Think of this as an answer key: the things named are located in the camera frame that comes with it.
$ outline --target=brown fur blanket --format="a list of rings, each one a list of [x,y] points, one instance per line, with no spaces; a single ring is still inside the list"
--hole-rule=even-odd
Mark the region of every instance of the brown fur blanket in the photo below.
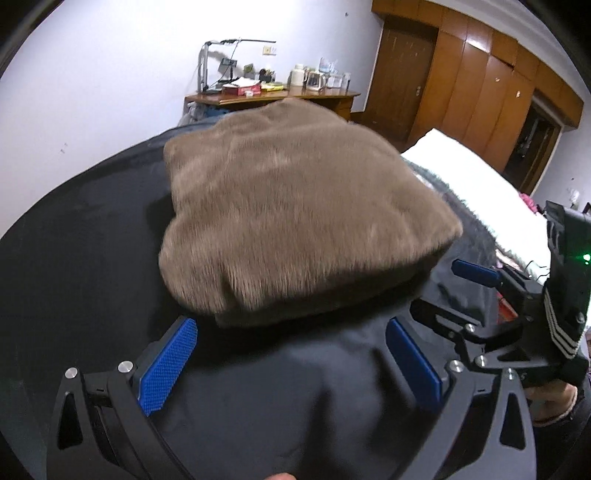
[[[388,142],[303,100],[173,138],[164,159],[176,217],[162,277],[222,326],[371,297],[431,268],[462,233]]]

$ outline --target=white bottle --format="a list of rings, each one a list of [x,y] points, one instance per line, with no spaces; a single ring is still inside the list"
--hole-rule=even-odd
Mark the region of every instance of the white bottle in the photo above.
[[[304,77],[306,75],[306,71],[304,70],[304,66],[301,63],[295,64],[295,68],[291,71],[291,87],[303,87],[304,86]]]

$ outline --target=paper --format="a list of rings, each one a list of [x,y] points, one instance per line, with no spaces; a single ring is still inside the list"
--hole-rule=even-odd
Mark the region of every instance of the paper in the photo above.
[[[232,86],[232,87],[252,87],[253,85],[256,85],[257,83],[258,83],[258,80],[240,77],[238,80],[234,80],[232,83],[227,83],[226,85]]]

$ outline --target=blue gripper pad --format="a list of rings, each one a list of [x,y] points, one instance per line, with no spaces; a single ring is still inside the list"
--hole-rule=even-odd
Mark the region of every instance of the blue gripper pad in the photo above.
[[[386,327],[386,345],[413,391],[418,406],[438,412],[441,409],[441,379],[396,318],[391,319]]]
[[[196,345],[197,323],[187,318],[141,378],[138,401],[146,415],[162,408]]]
[[[485,287],[497,288],[501,283],[501,274],[491,268],[481,267],[464,260],[452,262],[452,272],[456,277],[462,277]]]

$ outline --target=human hand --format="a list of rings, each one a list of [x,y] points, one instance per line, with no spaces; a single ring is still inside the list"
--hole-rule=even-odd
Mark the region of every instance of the human hand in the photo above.
[[[566,417],[577,401],[577,387],[562,380],[552,380],[540,387],[526,388],[525,396],[534,403],[530,415],[534,424],[551,424]]]
[[[279,473],[278,475],[269,476],[265,480],[296,480],[296,478],[289,473]]]

